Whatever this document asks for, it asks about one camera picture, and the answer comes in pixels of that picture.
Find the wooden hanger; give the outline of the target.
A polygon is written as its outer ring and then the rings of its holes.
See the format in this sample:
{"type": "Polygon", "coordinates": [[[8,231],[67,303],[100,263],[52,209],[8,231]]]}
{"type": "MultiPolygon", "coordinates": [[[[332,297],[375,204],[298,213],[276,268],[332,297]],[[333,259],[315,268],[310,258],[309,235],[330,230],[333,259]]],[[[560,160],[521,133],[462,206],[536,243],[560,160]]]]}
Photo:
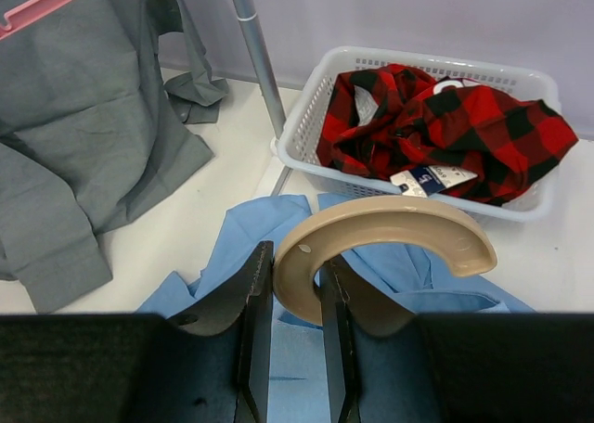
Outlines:
{"type": "Polygon", "coordinates": [[[483,228],[451,205],[396,195],[354,199],[313,214],[281,241],[273,270],[278,301],[295,316],[320,326],[317,271],[347,250],[382,243],[430,250],[456,277],[482,275],[497,266],[496,251],[483,228]]]}

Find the red black plaid shirt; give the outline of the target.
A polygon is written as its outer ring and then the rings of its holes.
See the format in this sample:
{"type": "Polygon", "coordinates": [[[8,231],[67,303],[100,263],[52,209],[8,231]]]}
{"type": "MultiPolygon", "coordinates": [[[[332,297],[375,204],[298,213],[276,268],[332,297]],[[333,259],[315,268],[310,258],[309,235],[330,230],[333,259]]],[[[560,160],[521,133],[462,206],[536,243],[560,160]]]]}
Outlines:
{"type": "Polygon", "coordinates": [[[542,99],[519,101],[471,79],[437,81],[391,64],[337,76],[316,154],[325,167],[383,181],[420,167],[458,167],[474,177],[446,195],[501,206],[577,142],[542,99]]]}

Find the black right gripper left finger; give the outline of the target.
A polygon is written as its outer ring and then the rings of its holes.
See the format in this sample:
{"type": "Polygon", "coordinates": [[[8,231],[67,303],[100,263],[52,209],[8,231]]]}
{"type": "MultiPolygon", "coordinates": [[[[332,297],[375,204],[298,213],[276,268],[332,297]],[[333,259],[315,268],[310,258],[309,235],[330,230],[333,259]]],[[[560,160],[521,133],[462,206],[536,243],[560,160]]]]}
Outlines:
{"type": "Polygon", "coordinates": [[[170,318],[5,315],[5,422],[263,422],[273,244],[170,318]]]}

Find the light blue shirt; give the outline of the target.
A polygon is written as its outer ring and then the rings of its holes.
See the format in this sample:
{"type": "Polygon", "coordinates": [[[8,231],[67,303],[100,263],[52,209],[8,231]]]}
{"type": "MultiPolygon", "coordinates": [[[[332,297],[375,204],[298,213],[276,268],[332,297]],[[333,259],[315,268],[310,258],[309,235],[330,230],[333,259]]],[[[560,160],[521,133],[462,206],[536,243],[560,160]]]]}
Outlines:
{"type": "MultiPolygon", "coordinates": [[[[275,245],[312,211],[304,195],[260,197],[226,212],[210,260],[195,282],[176,272],[142,303],[142,313],[171,317],[228,280],[261,241],[275,245]]],[[[481,276],[457,278],[437,255],[408,244],[374,244],[343,253],[355,272],[415,313],[529,313],[531,307],[481,276]]],[[[330,420],[323,331],[273,308],[270,422],[330,420]]]]}

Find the pink plastic hanger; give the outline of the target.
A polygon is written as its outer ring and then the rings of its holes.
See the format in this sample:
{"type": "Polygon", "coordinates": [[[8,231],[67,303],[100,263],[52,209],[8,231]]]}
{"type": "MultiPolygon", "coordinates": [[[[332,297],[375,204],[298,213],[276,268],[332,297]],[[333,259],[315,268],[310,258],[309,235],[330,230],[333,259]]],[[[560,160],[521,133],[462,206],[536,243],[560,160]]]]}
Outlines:
{"type": "Polygon", "coordinates": [[[15,6],[1,18],[1,40],[22,31],[72,1],[74,0],[28,0],[15,6]]]}

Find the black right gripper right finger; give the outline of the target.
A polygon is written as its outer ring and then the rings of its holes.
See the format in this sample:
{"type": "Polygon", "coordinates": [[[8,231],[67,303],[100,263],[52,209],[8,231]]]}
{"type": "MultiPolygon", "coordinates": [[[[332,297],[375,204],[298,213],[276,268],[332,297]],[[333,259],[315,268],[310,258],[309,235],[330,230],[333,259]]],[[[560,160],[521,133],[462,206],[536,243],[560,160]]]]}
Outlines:
{"type": "Polygon", "coordinates": [[[320,273],[334,422],[589,422],[589,314],[413,314],[342,257],[320,273]]]}

